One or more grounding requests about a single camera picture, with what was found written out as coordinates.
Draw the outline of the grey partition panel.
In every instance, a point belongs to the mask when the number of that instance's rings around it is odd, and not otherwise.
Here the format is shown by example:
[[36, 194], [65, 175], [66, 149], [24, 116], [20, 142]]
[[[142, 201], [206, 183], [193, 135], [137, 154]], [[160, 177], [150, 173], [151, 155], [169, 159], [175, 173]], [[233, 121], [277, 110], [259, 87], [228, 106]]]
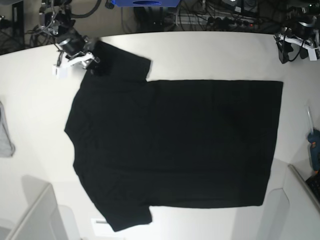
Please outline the grey partition panel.
[[8, 232], [7, 240], [67, 240], [52, 184], [46, 184]]
[[290, 170], [290, 172], [295, 176], [295, 178], [297, 179], [297, 181], [299, 182], [299, 184], [302, 186], [302, 188], [304, 189], [306, 195], [308, 196], [308, 198], [311, 200], [313, 207], [317, 210], [318, 213], [320, 213], [320, 203], [318, 201], [318, 199], [316, 198], [316, 196], [314, 195], [314, 193], [312, 192], [312, 190], [310, 189], [310, 187], [306, 184], [306, 182], [304, 181], [304, 179], [302, 178], [302, 176], [300, 175], [300, 173], [298, 172], [298, 170], [295, 168], [294, 165], [289, 164], [288, 165], [288, 169]]

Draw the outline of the grey cloth at left edge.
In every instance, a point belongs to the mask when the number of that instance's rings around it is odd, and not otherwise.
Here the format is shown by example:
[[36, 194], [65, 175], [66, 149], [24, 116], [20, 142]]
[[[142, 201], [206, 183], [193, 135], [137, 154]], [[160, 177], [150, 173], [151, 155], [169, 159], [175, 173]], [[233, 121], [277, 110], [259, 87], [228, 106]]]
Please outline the grey cloth at left edge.
[[0, 103], [0, 157], [10, 158], [16, 151], [15, 145], [13, 144], [9, 128], [6, 120], [6, 114], [4, 105]]

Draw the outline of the blue glue gun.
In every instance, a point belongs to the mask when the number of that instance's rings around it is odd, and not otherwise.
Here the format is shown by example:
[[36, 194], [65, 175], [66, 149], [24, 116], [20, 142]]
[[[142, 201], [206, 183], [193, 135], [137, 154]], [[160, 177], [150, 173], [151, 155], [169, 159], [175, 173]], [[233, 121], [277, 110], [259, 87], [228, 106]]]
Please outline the blue glue gun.
[[320, 171], [320, 131], [315, 128], [311, 109], [306, 105], [309, 133], [307, 141], [309, 143], [310, 165], [315, 172]]

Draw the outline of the white label plate with slot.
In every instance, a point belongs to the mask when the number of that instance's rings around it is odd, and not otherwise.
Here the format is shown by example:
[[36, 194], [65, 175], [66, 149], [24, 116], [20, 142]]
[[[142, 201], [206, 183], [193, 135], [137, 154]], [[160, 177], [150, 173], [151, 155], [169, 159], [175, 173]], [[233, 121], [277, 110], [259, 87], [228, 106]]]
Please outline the white label plate with slot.
[[104, 218], [92, 218], [91, 225], [93, 232], [97, 237], [107, 237], [113, 232]]

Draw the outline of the grey partition panel left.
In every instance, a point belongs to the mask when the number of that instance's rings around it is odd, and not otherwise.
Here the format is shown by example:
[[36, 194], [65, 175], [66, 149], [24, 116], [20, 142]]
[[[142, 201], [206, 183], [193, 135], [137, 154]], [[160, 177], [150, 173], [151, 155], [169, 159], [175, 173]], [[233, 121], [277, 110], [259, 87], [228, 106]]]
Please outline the grey partition panel left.
[[46, 184], [8, 232], [7, 240], [67, 240], [52, 184]]

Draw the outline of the black keyboard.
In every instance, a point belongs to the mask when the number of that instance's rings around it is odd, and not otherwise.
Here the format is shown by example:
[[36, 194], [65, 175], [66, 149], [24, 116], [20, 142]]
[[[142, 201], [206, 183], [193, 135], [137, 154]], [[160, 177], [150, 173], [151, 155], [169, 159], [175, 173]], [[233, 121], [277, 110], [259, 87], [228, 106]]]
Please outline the black keyboard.
[[309, 177], [305, 182], [319, 202], [320, 201], [320, 173]]

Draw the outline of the power strip with plugs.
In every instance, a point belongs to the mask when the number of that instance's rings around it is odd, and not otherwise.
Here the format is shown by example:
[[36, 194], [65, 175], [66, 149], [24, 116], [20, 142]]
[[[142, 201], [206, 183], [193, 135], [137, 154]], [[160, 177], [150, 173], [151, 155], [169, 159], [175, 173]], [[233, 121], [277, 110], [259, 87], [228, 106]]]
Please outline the power strip with plugs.
[[205, 24], [206, 26], [211, 26], [215, 28], [227, 28], [227, 27], [244, 27], [244, 28], [253, 28], [255, 26], [255, 23], [251, 21], [251, 19], [241, 19], [241, 18], [235, 18], [235, 17], [212, 17], [210, 16], [207, 19], [207, 22]]

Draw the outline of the grey partition panel right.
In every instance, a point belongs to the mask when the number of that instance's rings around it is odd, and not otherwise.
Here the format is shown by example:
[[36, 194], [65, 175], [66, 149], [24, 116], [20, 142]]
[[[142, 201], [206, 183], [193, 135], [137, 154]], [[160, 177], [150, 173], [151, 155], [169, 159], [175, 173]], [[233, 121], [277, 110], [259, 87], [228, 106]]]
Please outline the grey partition panel right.
[[318, 213], [320, 213], [320, 203], [318, 201], [318, 199], [316, 198], [316, 196], [314, 195], [314, 193], [312, 192], [312, 190], [310, 189], [310, 187], [306, 184], [306, 182], [304, 181], [304, 179], [302, 178], [302, 176], [300, 175], [300, 173], [298, 172], [298, 170], [295, 168], [294, 165], [289, 164], [288, 165], [288, 169], [290, 170], [290, 172], [295, 176], [295, 178], [297, 179], [297, 181], [299, 182], [299, 184], [302, 186], [302, 188], [304, 189], [306, 195], [308, 196], [308, 198], [311, 200], [313, 207], [317, 210]]

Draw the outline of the blue plastic box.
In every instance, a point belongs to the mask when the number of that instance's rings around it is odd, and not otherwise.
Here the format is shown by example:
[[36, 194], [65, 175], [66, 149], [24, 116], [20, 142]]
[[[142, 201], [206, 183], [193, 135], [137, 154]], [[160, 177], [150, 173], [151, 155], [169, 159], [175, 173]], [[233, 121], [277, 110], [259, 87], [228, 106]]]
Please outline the blue plastic box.
[[173, 7], [179, 4], [180, 0], [112, 0], [111, 3], [117, 7]]

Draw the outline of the black T-shirt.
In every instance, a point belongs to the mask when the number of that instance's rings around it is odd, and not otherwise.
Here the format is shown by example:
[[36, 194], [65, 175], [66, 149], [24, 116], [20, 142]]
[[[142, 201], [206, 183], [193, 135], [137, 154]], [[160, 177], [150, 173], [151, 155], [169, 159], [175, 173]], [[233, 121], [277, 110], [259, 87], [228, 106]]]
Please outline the black T-shirt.
[[283, 82], [147, 81], [151, 61], [104, 42], [65, 132], [85, 192], [115, 232], [152, 222], [151, 206], [261, 206]]

